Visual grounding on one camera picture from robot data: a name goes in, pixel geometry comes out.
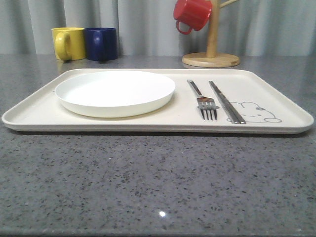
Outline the silver fork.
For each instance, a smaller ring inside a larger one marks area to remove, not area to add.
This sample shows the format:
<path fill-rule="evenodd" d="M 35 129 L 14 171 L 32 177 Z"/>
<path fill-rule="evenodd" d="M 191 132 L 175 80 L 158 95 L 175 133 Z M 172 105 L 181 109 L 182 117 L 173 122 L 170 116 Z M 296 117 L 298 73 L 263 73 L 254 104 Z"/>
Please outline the silver fork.
<path fill-rule="evenodd" d="M 197 95 L 197 107 L 200 110 L 203 120 L 217 121 L 217 109 L 219 109 L 219 107 L 215 104 L 214 99 L 203 96 L 193 80 L 189 79 L 187 82 Z"/>

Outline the white round plate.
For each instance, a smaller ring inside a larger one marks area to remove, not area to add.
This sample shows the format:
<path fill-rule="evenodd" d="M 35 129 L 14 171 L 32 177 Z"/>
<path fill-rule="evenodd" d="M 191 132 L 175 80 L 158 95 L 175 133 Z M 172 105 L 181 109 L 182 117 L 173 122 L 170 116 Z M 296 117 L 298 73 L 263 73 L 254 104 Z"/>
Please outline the white round plate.
<path fill-rule="evenodd" d="M 55 95 L 76 114 L 97 118 L 137 116 L 167 104 L 176 88 L 167 76 L 142 71 L 107 71 L 60 83 Z"/>

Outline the silver chopstick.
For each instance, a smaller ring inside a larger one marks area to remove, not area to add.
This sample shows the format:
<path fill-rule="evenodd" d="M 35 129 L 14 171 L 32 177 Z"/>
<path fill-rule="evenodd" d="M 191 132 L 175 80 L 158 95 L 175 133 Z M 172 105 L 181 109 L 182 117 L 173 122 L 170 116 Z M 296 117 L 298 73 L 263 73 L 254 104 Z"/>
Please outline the silver chopstick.
<path fill-rule="evenodd" d="M 222 96 L 220 95 L 220 91 L 217 88 L 217 86 L 214 84 L 214 82 L 209 81 L 209 84 L 212 88 L 212 90 L 214 91 L 218 101 L 220 102 L 222 109 L 225 111 L 225 113 L 227 114 L 228 118 L 230 119 L 230 122 L 232 124 L 240 124 L 239 119 L 236 117 L 236 115 L 232 112 L 231 109 L 229 109 L 228 105 L 226 105 L 226 103 L 224 102 Z"/>
<path fill-rule="evenodd" d="M 239 112 L 233 107 L 233 105 L 228 101 L 228 99 L 226 98 L 226 96 L 220 91 L 220 95 L 222 96 L 224 102 L 226 103 L 226 105 L 228 105 L 229 109 L 232 110 L 232 112 L 236 115 L 236 117 L 239 119 L 240 124 L 246 124 L 246 121 L 244 120 L 244 118 L 239 114 Z"/>

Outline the wooden mug tree stand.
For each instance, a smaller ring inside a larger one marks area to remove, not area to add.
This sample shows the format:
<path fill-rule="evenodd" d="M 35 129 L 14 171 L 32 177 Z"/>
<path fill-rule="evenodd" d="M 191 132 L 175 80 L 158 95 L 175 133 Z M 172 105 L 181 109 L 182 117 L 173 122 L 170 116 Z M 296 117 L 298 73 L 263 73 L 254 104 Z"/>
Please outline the wooden mug tree stand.
<path fill-rule="evenodd" d="M 240 64 L 239 57 L 217 52 L 220 9 L 234 2 L 236 0 L 227 0 L 223 3 L 220 0 L 211 0 L 213 9 L 209 18 L 206 52 L 186 54 L 182 57 L 183 63 L 206 68 L 233 67 Z"/>

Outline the grey curtain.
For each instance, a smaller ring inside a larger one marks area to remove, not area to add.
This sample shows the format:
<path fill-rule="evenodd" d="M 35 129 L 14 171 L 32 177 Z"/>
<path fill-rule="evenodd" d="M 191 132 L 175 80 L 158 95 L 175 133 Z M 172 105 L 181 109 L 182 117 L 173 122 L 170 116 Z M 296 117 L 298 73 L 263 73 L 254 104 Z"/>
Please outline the grey curtain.
<path fill-rule="evenodd" d="M 3 0 L 2 54 L 53 54 L 52 28 L 114 27 L 121 55 L 175 56 L 206 49 L 207 28 L 176 30 L 173 0 Z M 239 0 L 220 10 L 218 50 L 247 56 L 316 53 L 313 0 Z"/>

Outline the navy blue mug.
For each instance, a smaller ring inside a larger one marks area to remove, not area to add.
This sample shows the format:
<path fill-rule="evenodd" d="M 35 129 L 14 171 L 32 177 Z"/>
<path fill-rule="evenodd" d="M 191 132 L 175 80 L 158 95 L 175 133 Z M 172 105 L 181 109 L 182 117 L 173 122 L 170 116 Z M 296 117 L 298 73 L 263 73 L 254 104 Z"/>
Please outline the navy blue mug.
<path fill-rule="evenodd" d="M 85 28 L 83 33 L 87 59 L 93 61 L 118 59 L 116 28 Z"/>

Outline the beige rabbit serving tray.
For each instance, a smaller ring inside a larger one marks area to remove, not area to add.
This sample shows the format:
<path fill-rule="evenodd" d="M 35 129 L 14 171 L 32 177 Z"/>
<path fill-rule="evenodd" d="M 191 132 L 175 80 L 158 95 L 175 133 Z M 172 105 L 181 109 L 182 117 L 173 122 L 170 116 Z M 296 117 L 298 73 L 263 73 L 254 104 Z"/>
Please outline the beige rabbit serving tray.
<path fill-rule="evenodd" d="M 176 84 L 169 103 L 153 112 L 127 118 L 93 118 L 65 109 L 54 94 L 55 87 L 70 78 L 96 73 L 97 69 L 64 72 L 9 109 L 4 125 L 17 131 L 161 131 L 296 134 L 309 130 L 314 118 L 256 74 L 233 69 L 154 69 Z M 202 93 L 214 97 L 212 81 L 245 124 L 232 124 L 218 109 L 216 121 L 204 121 L 188 84 L 192 79 Z"/>

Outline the red mug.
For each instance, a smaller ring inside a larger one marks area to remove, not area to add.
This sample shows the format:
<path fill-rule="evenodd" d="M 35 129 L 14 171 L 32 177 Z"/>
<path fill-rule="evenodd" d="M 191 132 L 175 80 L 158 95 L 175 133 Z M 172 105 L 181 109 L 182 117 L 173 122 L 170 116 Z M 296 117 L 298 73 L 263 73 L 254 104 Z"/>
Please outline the red mug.
<path fill-rule="evenodd" d="M 173 17 L 178 32 L 188 35 L 192 30 L 201 30 L 210 18 L 212 2 L 209 0 L 178 0 Z"/>

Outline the yellow mug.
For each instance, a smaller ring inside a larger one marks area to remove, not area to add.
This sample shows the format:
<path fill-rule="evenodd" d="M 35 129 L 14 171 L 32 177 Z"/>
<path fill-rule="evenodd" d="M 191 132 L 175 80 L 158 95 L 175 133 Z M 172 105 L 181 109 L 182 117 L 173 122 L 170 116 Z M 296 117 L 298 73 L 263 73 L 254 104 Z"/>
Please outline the yellow mug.
<path fill-rule="evenodd" d="M 83 30 L 84 28 L 80 27 L 51 29 L 55 56 L 58 60 L 80 60 L 86 57 Z"/>

